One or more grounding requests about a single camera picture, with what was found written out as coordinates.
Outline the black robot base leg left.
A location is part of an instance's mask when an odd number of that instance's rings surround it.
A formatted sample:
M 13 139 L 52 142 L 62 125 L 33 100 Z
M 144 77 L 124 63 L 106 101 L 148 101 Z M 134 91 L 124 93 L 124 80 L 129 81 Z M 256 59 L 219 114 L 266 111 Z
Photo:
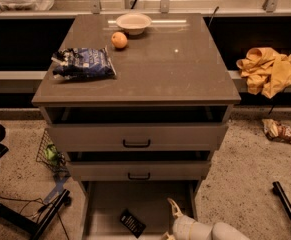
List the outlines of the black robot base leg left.
M 69 200 L 70 191 L 63 190 L 53 201 L 44 204 L 38 211 L 37 217 L 31 219 L 0 203 L 0 217 L 26 231 L 29 240 L 39 240 L 59 210 Z

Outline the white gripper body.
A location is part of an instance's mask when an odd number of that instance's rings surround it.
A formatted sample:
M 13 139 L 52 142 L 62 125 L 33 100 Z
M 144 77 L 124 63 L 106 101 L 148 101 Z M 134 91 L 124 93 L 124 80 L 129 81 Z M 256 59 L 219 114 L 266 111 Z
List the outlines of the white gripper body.
M 175 219 L 172 230 L 176 240 L 212 240 L 212 226 L 186 215 Z

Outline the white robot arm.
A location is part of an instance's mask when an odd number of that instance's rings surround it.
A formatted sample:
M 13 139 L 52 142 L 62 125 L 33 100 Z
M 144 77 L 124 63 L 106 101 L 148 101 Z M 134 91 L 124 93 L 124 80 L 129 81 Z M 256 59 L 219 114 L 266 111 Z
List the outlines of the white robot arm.
M 227 223 L 203 224 L 184 215 L 173 199 L 168 198 L 168 202 L 171 205 L 174 223 L 172 233 L 165 232 L 161 240 L 250 240 Z

